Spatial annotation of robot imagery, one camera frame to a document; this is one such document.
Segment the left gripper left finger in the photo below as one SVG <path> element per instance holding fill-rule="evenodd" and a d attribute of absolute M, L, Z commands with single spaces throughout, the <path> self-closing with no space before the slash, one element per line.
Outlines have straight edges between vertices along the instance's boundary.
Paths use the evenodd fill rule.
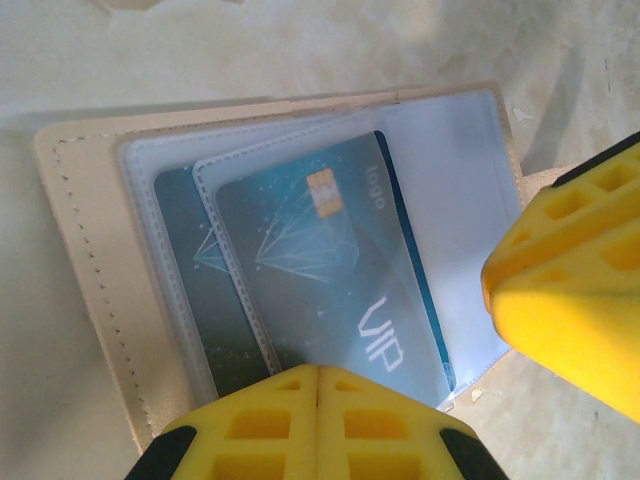
<path fill-rule="evenodd" d="M 298 366 L 170 422 L 124 480 L 314 480 L 318 379 Z"/>

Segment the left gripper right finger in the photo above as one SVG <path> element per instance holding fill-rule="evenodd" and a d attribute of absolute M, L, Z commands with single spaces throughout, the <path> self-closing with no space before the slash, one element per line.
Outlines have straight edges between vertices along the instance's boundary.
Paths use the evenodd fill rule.
<path fill-rule="evenodd" d="M 323 366 L 319 480 L 506 480 L 506 473 L 466 423 Z"/>

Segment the blue VIP card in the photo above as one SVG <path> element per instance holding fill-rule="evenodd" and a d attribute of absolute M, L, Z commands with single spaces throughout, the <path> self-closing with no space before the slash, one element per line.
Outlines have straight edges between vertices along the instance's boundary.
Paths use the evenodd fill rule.
<path fill-rule="evenodd" d="M 154 192 L 215 389 L 226 396 L 270 376 L 192 175 L 158 174 Z"/>
<path fill-rule="evenodd" d="M 213 201 L 281 366 L 335 365 L 440 404 L 455 376 L 384 134 L 261 160 Z"/>

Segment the beige card holder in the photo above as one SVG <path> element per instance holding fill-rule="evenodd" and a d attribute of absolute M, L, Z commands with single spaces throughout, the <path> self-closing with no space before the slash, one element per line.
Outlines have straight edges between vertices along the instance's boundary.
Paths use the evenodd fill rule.
<path fill-rule="evenodd" d="M 192 409 L 196 399 L 164 328 L 169 313 L 134 223 L 117 148 L 144 137 L 263 126 L 272 120 L 431 97 L 430 90 L 419 88 L 149 106 L 120 116 L 79 116 L 37 133 L 35 157 L 45 190 L 139 448 Z"/>

